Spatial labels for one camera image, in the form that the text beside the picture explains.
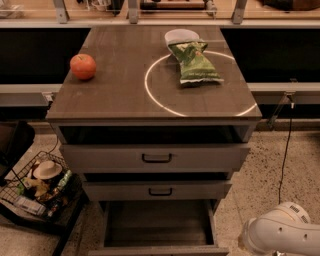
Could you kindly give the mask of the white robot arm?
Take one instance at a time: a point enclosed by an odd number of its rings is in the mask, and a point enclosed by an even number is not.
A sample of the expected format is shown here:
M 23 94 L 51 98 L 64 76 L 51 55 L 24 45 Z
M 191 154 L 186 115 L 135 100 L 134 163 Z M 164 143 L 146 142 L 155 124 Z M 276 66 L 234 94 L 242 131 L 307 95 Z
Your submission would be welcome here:
M 283 202 L 245 222 L 239 240 L 254 256 L 273 251 L 320 256 L 320 225 L 298 204 Z

